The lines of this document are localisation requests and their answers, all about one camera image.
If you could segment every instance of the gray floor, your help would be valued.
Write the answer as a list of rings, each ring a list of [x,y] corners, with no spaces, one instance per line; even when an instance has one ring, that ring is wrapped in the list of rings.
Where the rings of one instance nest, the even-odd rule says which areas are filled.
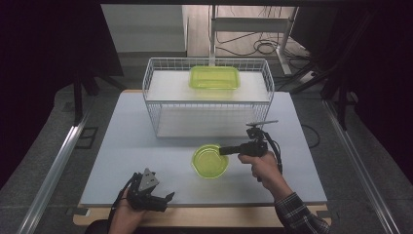
[[[147,59],[158,56],[185,55],[122,54],[120,59],[125,77],[115,78],[128,89],[140,89]],[[269,59],[269,63],[276,84],[280,86],[288,81],[287,78],[282,78],[282,71],[276,60]],[[86,127],[97,128],[95,141],[90,149],[73,150],[35,233],[83,233],[86,230],[86,227],[73,224],[72,209],[77,207],[80,200],[120,94],[119,90],[100,79],[96,78],[96,81],[100,87],[99,95],[87,97],[84,94],[86,102],[93,102]],[[311,148],[311,152],[328,199],[332,233],[386,233],[322,104],[319,96],[321,86],[322,84],[314,86],[292,98],[301,124],[312,127],[320,136],[319,145]],[[400,233],[413,233],[412,184],[378,140],[360,122],[352,106],[348,107],[346,117],[348,134],[390,208]],[[49,121],[0,191],[0,233],[16,233],[19,229],[73,120],[73,92],[69,86],[56,94],[55,108]],[[303,127],[303,131],[309,146],[318,142],[317,135],[309,128]],[[78,141],[78,145],[85,144],[88,142]],[[119,169],[108,169],[108,173],[114,170]]]

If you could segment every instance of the yellow-green plastic container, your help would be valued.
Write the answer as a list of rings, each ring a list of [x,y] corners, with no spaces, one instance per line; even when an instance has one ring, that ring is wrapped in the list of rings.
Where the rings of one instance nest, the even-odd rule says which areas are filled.
[[[236,90],[240,74],[233,66],[194,66],[189,86],[193,89]]]
[[[227,170],[228,156],[219,154],[219,145],[205,144],[192,156],[195,172],[203,178],[220,177]]]

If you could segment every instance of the wire basket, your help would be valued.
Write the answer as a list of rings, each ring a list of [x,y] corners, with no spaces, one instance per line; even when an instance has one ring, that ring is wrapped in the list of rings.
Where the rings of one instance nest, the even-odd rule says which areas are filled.
[[[239,70],[236,90],[194,90],[191,68],[209,58],[151,58],[143,98],[157,137],[246,137],[246,123],[265,121],[274,82],[263,58],[215,58]]]

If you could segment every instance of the white tabletop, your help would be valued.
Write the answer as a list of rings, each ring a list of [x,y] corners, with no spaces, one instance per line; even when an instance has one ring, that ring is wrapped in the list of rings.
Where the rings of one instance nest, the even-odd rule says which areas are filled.
[[[325,203],[307,142],[291,97],[275,93],[264,127],[281,148],[283,175],[306,203]],[[199,177],[191,166],[195,150],[202,144],[240,145],[242,138],[156,138],[141,93],[122,93],[94,162],[81,204],[110,206],[133,173],[145,168],[156,172],[160,184],[152,195],[175,192],[171,207],[271,206],[273,198],[251,175],[237,155],[230,155],[227,171],[219,178]]]

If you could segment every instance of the person's arm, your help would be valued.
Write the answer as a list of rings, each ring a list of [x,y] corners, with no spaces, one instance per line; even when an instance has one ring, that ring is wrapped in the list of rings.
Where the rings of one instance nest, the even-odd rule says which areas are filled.
[[[109,234],[132,234],[142,221],[147,211],[137,211],[131,207],[126,199],[128,189],[125,190],[110,224]]]
[[[274,197],[277,216],[288,233],[329,233],[329,225],[311,214],[298,195],[291,190],[277,167],[274,153],[262,157],[239,155],[243,164],[252,165],[252,175],[260,177],[262,185]]]

